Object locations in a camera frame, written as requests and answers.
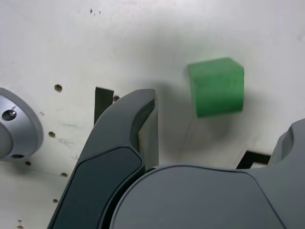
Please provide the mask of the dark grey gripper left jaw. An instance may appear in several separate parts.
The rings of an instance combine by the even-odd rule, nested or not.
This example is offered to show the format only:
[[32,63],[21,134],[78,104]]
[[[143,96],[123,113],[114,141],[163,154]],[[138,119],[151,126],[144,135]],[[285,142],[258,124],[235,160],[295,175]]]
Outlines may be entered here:
[[146,172],[138,133],[154,89],[135,90],[98,118],[51,218],[51,229],[107,229],[125,191]]

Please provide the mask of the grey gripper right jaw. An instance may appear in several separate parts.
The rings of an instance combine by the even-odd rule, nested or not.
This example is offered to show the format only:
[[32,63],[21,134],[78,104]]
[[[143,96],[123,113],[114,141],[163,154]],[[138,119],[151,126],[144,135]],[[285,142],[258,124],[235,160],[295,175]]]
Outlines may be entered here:
[[129,187],[110,228],[302,229],[304,120],[279,138],[273,156],[263,168],[159,167]]

